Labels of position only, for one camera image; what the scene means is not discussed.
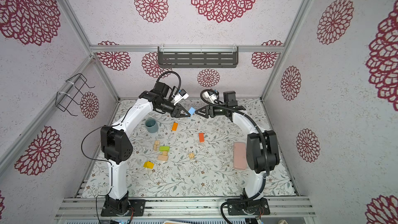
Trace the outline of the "red-orange wooden block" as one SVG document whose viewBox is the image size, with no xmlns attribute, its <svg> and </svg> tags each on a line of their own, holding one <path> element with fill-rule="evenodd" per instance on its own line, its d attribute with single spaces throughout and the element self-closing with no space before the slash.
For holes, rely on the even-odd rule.
<svg viewBox="0 0 398 224">
<path fill-rule="evenodd" d="M 199 133 L 199 141 L 200 141 L 200 143 L 204 143 L 205 142 L 204 133 Z"/>
</svg>

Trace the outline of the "blue wooden block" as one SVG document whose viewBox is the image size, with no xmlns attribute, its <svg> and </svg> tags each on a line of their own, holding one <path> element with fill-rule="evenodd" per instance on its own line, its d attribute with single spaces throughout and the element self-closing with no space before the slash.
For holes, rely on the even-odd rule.
<svg viewBox="0 0 398 224">
<path fill-rule="evenodd" d="M 194 109 L 193 107 L 191 107 L 191 108 L 189 109 L 188 113 L 189 113 L 190 115 L 194 115 L 195 109 Z"/>
</svg>

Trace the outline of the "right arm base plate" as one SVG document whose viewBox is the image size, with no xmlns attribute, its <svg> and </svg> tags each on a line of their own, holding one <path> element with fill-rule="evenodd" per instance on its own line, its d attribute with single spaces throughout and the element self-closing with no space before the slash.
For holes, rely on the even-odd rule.
<svg viewBox="0 0 398 224">
<path fill-rule="evenodd" d="M 238 215 L 269 215 L 270 208 L 268 206 L 268 201 L 266 198 L 260 198 L 258 200 L 242 202 L 242 203 L 232 203 L 236 199 L 229 199 L 227 201 L 228 214 L 231 216 Z"/>
</svg>

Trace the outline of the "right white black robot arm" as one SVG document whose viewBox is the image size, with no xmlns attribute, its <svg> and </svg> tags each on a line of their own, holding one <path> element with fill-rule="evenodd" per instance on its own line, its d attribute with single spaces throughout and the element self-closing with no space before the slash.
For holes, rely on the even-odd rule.
<svg viewBox="0 0 398 224">
<path fill-rule="evenodd" d="M 266 130 L 257 124 L 247 113 L 246 108 L 239 105 L 234 91 L 224 93 L 224 100 L 219 99 L 219 93 L 205 89 L 200 98 L 206 106 L 195 113 L 204 118 L 225 116 L 237 125 L 247 136 L 246 162 L 252 173 L 244 187 L 247 200 L 257 200 L 262 196 L 266 178 L 280 162 L 276 133 Z"/>
</svg>

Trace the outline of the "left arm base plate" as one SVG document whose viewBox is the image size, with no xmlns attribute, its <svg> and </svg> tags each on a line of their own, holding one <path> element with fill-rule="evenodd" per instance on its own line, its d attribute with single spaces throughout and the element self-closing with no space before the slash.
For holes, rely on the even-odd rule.
<svg viewBox="0 0 398 224">
<path fill-rule="evenodd" d="M 146 200 L 116 200 L 106 197 L 101 217 L 133 216 L 141 217 L 144 214 Z"/>
</svg>

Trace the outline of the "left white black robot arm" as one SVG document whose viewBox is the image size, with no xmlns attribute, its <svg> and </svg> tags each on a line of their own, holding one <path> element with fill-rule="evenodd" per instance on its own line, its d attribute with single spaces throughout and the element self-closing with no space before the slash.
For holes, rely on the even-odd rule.
<svg viewBox="0 0 398 224">
<path fill-rule="evenodd" d="M 132 131 L 152 111 L 170 114 L 173 118 L 189 117 L 189 112 L 179 103 L 189 97 L 183 89 L 172 89 L 165 83 L 156 83 L 154 89 L 144 91 L 136 103 L 111 126 L 101 128 L 101 150 L 109 169 L 109 193 L 106 199 L 120 202 L 128 197 L 126 186 L 126 161 L 133 153 L 129 139 Z"/>
</svg>

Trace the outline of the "lime green wooden block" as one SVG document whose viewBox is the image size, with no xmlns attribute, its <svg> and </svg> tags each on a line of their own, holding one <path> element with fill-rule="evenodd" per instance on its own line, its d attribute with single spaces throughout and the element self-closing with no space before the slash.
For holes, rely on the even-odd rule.
<svg viewBox="0 0 398 224">
<path fill-rule="evenodd" d="M 159 151 L 170 151 L 170 146 L 160 146 Z"/>
</svg>

